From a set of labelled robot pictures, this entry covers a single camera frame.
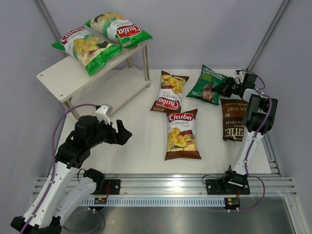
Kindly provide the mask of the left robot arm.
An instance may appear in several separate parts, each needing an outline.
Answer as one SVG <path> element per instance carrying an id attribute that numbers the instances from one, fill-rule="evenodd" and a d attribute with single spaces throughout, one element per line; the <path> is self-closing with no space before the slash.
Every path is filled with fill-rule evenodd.
<path id="1" fill-rule="evenodd" d="M 62 226 L 92 193 L 105 190 L 105 175 L 88 169 L 79 184 L 68 194 L 64 191 L 79 172 L 91 149 L 102 143 L 124 145 L 132 133 L 125 129 L 122 120 L 117 127 L 96 116 L 82 116 L 65 142 L 59 146 L 55 166 L 35 202 L 23 216 L 14 217 L 10 226 L 21 234 L 59 234 Z"/>

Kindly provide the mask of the green Chuba chips bag small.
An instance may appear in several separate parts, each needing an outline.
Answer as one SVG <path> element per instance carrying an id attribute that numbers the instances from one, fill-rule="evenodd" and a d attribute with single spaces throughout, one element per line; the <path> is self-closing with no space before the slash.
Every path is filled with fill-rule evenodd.
<path id="1" fill-rule="evenodd" d="M 52 47 L 77 59 L 90 76 L 122 51 L 120 47 L 103 37 L 95 36 L 83 26 L 65 34 Z"/>

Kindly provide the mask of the green Real hand cooked bag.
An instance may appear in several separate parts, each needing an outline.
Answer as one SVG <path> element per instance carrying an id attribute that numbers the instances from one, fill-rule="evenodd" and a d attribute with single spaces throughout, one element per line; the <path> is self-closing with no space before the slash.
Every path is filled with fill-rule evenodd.
<path id="1" fill-rule="evenodd" d="M 213 91 L 213 88 L 223 84 L 228 78 L 228 76 L 215 72 L 203 64 L 197 82 L 186 97 L 219 105 L 219 93 Z"/>

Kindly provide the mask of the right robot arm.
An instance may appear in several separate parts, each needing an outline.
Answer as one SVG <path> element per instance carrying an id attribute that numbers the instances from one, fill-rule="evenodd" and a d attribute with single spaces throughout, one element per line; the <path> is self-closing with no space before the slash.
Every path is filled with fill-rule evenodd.
<path id="1" fill-rule="evenodd" d="M 221 178 L 206 180 L 209 195 L 250 194 L 248 168 L 257 145 L 273 127 L 277 110 L 278 100 L 263 93 L 265 84 L 262 88 L 256 88 L 256 80 L 260 79 L 256 73 L 248 70 L 236 72 L 245 72 L 241 83 L 237 83 L 233 77 L 230 77 L 223 84 L 214 87 L 213 91 L 227 98 L 237 95 L 248 102 L 243 118 L 244 137 L 234 166 L 229 166 Z"/>

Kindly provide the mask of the green Chuba chips bag large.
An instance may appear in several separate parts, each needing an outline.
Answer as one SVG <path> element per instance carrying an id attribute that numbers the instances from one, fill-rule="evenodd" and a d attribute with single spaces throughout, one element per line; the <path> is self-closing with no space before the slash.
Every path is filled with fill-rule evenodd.
<path id="1" fill-rule="evenodd" d="M 125 49 L 135 48 L 140 43 L 153 39 L 152 35 L 118 13 L 100 14 L 88 20 L 85 25 Z"/>

